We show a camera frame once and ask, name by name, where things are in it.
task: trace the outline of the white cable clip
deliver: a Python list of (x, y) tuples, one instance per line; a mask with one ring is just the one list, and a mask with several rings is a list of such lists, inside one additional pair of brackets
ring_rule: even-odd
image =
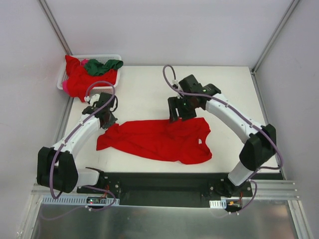
[(218, 208), (218, 209), (226, 209), (227, 208), (227, 202), (226, 199), (221, 199), (220, 201), (209, 201), (210, 208)]
[(91, 98), (89, 96), (84, 97), (85, 102), (90, 102), (90, 99)]

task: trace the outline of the clothing pile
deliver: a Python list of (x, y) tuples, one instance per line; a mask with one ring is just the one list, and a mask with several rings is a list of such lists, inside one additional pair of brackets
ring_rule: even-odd
[[(85, 94), (90, 85), (97, 81), (108, 81), (115, 84), (117, 70), (123, 66), (121, 60), (108, 60), (105, 64), (96, 59), (80, 62), (72, 56), (65, 56), (66, 74), (69, 79), (62, 83), (63, 90), (71, 97), (78, 97), (84, 102)], [(96, 84), (95, 87), (109, 86), (105, 83)]]

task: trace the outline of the metal sheet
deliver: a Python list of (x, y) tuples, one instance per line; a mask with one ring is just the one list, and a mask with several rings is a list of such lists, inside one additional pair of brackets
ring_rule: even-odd
[[(46, 217), (74, 206), (42, 205)], [(237, 215), (222, 209), (111, 207), (101, 212), (78, 209), (54, 221), (37, 219), (31, 238), (59, 239), (292, 239), (287, 203), (255, 201)]]

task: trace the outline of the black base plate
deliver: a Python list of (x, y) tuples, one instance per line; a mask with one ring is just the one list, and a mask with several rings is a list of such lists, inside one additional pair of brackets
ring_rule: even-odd
[[(210, 200), (220, 200), (213, 191), (216, 183), (227, 173), (104, 173), (109, 190), (120, 205), (154, 207), (194, 207), (208, 208)], [(253, 179), (282, 180), (280, 173), (257, 174)], [(243, 197), (251, 197), (249, 182), (242, 187)], [(78, 188), (78, 193), (99, 191)]]

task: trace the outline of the red cloth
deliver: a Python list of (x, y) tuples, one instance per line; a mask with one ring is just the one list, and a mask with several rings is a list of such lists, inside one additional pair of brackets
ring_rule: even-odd
[(97, 150), (113, 147), (144, 158), (203, 163), (212, 158), (205, 143), (209, 133), (204, 118), (174, 123), (169, 123), (168, 119), (131, 121), (115, 124), (99, 136)]
[[(114, 69), (109, 70), (103, 76), (90, 76), (85, 68), (81, 66), (81, 62), (72, 57), (65, 56), (66, 60), (66, 74), (69, 76), (67, 80), (67, 89), (71, 97), (78, 97), (84, 102), (86, 90), (97, 81), (108, 81), (115, 84), (117, 71)], [(107, 84), (96, 84), (94, 87), (109, 86)]]

